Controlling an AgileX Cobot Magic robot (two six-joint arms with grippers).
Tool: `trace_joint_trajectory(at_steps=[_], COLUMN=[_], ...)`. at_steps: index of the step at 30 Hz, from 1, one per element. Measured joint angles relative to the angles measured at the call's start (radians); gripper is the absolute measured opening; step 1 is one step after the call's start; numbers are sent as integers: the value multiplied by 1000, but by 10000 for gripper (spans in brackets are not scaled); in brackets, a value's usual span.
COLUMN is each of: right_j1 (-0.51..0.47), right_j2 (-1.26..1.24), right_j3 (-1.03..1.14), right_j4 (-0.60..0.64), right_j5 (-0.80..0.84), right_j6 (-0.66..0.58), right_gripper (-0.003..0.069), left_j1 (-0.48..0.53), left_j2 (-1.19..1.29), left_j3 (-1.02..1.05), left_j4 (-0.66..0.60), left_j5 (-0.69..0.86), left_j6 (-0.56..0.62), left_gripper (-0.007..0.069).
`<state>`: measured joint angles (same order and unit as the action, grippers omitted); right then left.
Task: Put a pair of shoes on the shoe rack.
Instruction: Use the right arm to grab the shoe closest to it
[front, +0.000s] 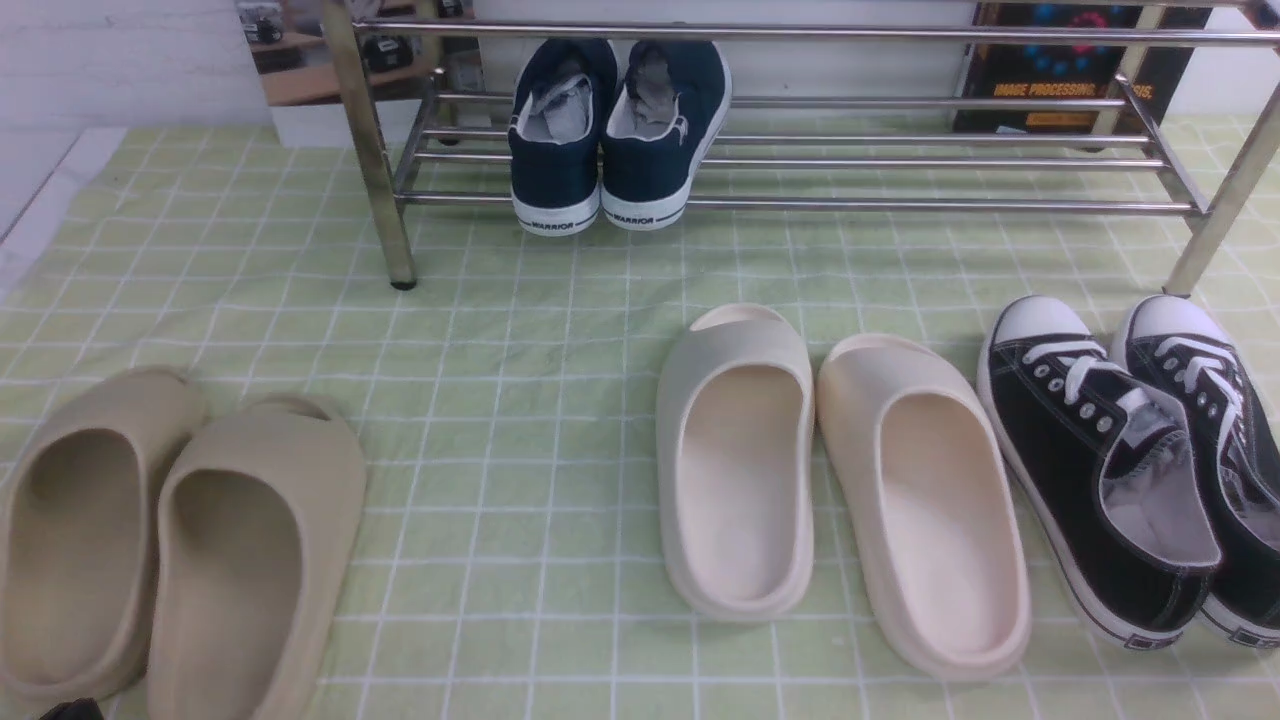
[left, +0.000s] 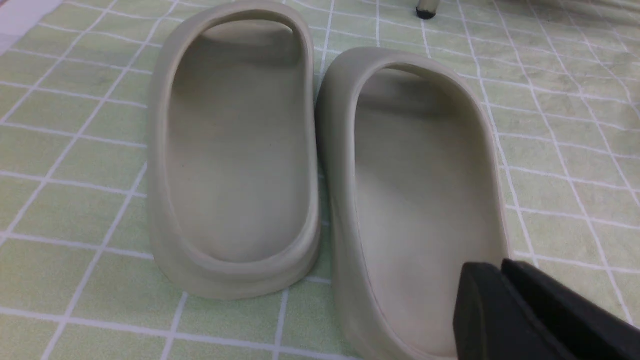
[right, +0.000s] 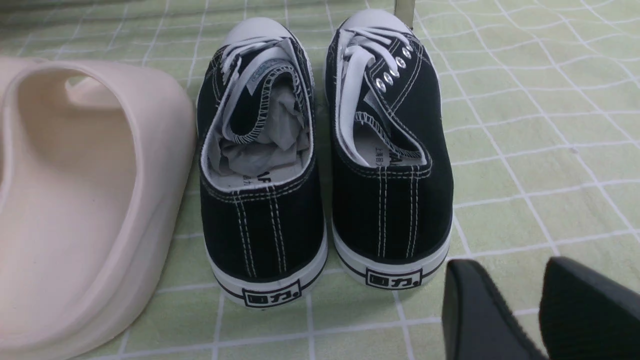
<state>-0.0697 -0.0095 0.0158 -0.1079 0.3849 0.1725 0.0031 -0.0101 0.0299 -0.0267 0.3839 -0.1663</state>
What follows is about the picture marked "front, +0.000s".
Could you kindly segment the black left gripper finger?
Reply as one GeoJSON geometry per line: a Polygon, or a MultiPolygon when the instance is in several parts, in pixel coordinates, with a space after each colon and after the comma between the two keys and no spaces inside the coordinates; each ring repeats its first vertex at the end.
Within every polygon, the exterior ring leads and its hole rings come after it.
{"type": "Polygon", "coordinates": [[[38,720],[104,720],[105,716],[93,698],[78,698],[59,703],[41,715],[38,720]]]}

